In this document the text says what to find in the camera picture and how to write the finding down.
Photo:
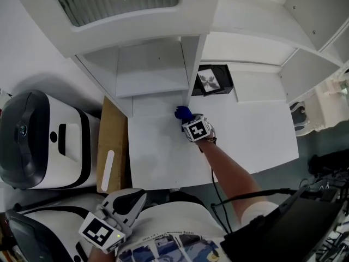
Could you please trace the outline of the white ornate vanity dresser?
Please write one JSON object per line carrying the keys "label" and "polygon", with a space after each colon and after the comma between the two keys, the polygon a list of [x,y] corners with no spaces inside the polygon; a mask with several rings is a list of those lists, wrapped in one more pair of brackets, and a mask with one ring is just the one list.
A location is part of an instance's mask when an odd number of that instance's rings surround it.
{"label": "white ornate vanity dresser", "polygon": [[291,112],[299,110],[305,115],[303,121],[294,124],[296,136],[349,121],[349,61],[289,106]]}

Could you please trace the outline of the black equipment case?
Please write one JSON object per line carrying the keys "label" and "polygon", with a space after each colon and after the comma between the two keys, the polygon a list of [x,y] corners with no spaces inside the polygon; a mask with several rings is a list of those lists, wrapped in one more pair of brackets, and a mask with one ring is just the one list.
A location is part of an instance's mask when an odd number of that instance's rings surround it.
{"label": "black equipment case", "polygon": [[306,262],[349,214],[348,193],[343,190],[263,190],[231,198],[288,194],[289,198],[266,216],[225,235],[221,247],[236,262]]}

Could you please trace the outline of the blue wiping cloth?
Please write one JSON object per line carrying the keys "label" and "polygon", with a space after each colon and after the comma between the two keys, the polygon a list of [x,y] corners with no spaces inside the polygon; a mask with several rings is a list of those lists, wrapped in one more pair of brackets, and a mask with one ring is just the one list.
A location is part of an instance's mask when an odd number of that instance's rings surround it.
{"label": "blue wiping cloth", "polygon": [[193,114],[187,106],[177,106],[174,115],[179,120],[192,120]]}

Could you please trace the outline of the white table top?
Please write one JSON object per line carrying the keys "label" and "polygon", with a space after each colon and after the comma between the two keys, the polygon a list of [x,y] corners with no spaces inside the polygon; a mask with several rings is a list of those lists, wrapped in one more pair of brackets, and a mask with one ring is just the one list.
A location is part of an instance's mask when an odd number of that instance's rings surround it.
{"label": "white table top", "polygon": [[[208,184],[210,167],[175,118],[178,94],[133,101],[128,120],[131,180],[146,190]],[[189,108],[204,114],[217,145],[253,174],[298,158],[291,112],[283,101],[239,103],[234,93],[192,97]]]}

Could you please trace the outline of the person's right forearm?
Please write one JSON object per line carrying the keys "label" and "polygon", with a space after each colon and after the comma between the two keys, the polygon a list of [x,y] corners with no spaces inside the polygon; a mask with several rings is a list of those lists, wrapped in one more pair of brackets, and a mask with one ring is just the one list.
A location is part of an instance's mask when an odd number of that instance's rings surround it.
{"label": "person's right forearm", "polygon": [[229,199],[260,190],[252,176],[217,145],[204,139],[197,141],[196,145],[204,153],[223,192]]}

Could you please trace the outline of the person's white printed t-shirt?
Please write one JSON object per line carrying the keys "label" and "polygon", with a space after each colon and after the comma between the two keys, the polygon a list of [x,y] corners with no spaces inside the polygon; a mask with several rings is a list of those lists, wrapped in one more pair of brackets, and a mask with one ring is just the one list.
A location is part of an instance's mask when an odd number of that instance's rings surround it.
{"label": "person's white printed t-shirt", "polygon": [[202,205],[172,202],[141,212],[116,262],[231,262],[226,232]]}

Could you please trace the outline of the white and black service robot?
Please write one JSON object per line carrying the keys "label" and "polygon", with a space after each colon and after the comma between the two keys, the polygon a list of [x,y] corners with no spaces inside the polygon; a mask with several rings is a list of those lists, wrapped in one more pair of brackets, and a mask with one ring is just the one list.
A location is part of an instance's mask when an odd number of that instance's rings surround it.
{"label": "white and black service robot", "polygon": [[92,246],[79,228],[104,199],[102,194],[80,194],[11,209],[5,218],[26,262],[88,262]]}
{"label": "white and black service robot", "polygon": [[42,91],[9,99],[0,114],[0,178],[18,189],[97,183],[100,120]]}

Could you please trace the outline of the white shelf unit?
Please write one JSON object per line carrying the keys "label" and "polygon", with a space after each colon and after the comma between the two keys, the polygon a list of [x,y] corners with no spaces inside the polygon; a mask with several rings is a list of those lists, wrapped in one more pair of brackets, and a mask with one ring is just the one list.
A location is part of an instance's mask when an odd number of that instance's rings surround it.
{"label": "white shelf unit", "polygon": [[81,27],[58,0],[19,0],[45,37],[127,116],[227,64],[240,103],[292,102],[349,61],[349,0],[179,0]]}

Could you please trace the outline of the brown cardboard box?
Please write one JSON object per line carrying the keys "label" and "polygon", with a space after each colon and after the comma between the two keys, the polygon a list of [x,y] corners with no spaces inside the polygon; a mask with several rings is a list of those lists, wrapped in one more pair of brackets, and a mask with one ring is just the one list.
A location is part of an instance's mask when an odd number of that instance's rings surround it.
{"label": "brown cardboard box", "polygon": [[126,187],[127,149],[128,119],[108,97],[105,97],[98,140],[97,191],[99,193],[110,194]]}

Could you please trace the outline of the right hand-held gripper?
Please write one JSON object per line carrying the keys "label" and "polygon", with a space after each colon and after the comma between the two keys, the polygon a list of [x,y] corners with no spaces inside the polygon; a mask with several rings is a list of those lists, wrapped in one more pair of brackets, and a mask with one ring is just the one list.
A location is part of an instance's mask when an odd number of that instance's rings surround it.
{"label": "right hand-held gripper", "polygon": [[215,129],[203,114],[194,114],[192,120],[182,124],[182,130],[190,142],[207,140],[216,144]]}

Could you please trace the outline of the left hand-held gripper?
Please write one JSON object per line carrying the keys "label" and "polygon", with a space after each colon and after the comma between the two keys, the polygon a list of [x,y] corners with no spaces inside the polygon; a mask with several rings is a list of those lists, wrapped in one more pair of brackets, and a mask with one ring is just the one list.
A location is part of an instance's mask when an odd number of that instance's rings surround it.
{"label": "left hand-held gripper", "polygon": [[94,247],[108,254],[132,235],[131,226],[147,200],[143,189],[127,188],[109,194],[94,213],[89,213],[79,234]]}

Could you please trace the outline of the person's left forearm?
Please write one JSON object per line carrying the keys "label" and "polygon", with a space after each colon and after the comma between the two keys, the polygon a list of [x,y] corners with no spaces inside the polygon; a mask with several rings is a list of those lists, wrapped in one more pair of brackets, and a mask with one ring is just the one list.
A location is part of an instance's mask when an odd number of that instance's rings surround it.
{"label": "person's left forearm", "polygon": [[92,247],[88,262],[116,262],[115,251],[106,254],[102,250]]}

